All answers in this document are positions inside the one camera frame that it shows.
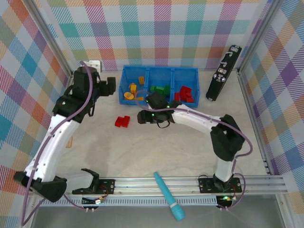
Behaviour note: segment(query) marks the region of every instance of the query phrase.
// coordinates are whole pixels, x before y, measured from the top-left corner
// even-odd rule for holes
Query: blue bin
[[[139,85],[138,77],[144,76],[144,85]],[[134,100],[126,100],[125,92],[130,92],[129,85],[137,84],[137,91],[150,91],[151,86],[165,87],[170,85],[170,96],[166,97],[168,102],[174,100],[174,93],[179,93],[182,86],[192,89],[194,103],[183,102],[186,106],[197,108],[200,101],[199,73],[197,68],[161,67],[161,66],[124,66],[119,85],[119,103],[121,105],[136,105]]]
[[[172,88],[172,68],[171,67],[149,67],[148,68],[148,75],[147,75],[147,84],[145,84],[145,89],[151,93],[151,86],[160,86],[165,87],[169,85]],[[172,93],[166,97],[168,102],[174,99],[174,94],[172,97]]]
[[[135,83],[137,85],[137,91],[146,90],[144,89],[144,85],[139,84],[138,77],[144,76],[145,83],[147,78],[147,67],[143,66],[124,66],[122,77],[120,79],[119,84],[119,103],[121,105],[136,105],[134,100],[126,100],[124,97],[125,92],[130,92],[129,85],[131,83]],[[138,97],[143,96],[146,97],[147,94],[142,93],[138,94]],[[147,105],[144,101],[139,101],[141,105]]]
[[[174,93],[179,93],[182,86],[189,87],[192,89],[191,94],[194,99],[194,103],[182,103],[190,108],[197,108],[200,101],[199,72],[197,68],[176,67],[173,71],[173,79],[173,98]]]

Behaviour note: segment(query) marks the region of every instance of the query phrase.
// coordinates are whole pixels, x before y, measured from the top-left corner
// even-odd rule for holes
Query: white power outlet
[[[97,70],[97,72],[100,73],[103,71],[102,69],[102,62],[99,60],[89,60],[89,61],[84,61],[85,64],[87,64],[88,67],[93,67]]]

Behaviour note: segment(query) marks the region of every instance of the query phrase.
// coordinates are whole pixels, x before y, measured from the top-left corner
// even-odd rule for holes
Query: white floor
[[[198,111],[206,114],[233,116],[241,131],[254,145],[253,153],[240,158],[236,171],[244,175],[265,174],[257,141],[237,80],[231,73],[217,101],[205,98],[214,71],[200,71],[200,101]],[[103,72],[102,78],[115,76],[117,91],[121,71]],[[92,169],[101,177],[147,177],[158,171],[162,176],[213,175],[217,158],[212,149],[210,135],[184,125],[171,124],[160,129],[156,124],[138,124],[137,106],[120,105],[118,92],[100,97],[93,117],[86,116],[73,136],[72,148],[66,148],[57,173],[79,172]],[[118,128],[118,116],[128,115],[128,128]],[[239,153],[249,150],[244,143]]]

